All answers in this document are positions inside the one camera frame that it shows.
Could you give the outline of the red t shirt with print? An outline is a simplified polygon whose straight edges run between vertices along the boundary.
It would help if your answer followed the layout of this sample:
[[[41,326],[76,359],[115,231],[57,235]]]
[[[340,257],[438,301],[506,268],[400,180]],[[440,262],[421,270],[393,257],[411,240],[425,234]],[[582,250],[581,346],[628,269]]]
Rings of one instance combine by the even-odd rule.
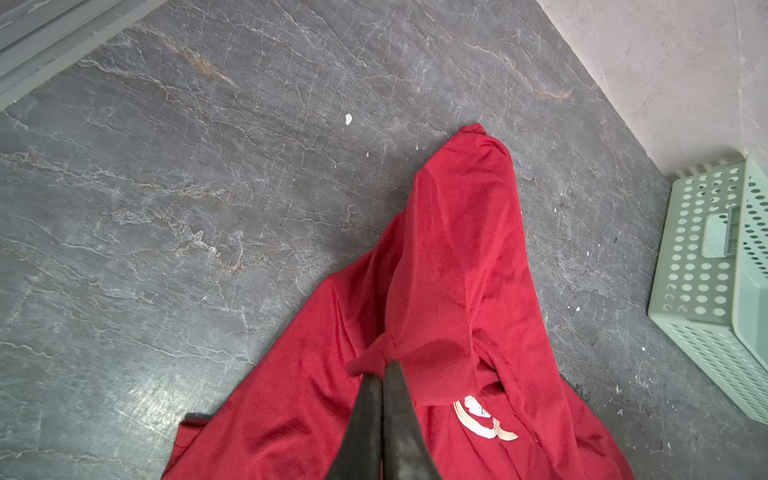
[[[426,162],[376,246],[319,285],[219,410],[179,425],[164,477],[323,478],[364,376],[390,362],[445,479],[632,477],[558,371],[513,161],[479,124]]]

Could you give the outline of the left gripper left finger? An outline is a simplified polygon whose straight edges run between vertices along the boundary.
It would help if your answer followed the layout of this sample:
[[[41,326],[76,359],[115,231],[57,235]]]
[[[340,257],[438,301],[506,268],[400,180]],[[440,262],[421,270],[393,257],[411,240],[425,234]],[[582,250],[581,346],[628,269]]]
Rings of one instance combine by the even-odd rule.
[[[382,469],[383,382],[363,376],[341,446],[326,479],[378,480]]]

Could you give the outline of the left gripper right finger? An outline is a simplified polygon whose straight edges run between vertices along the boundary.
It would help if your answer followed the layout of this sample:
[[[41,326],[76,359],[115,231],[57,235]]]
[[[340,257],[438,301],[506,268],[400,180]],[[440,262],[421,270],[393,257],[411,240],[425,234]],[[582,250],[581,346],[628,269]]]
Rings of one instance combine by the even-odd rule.
[[[383,478],[437,479],[402,366],[390,362],[383,381]]]

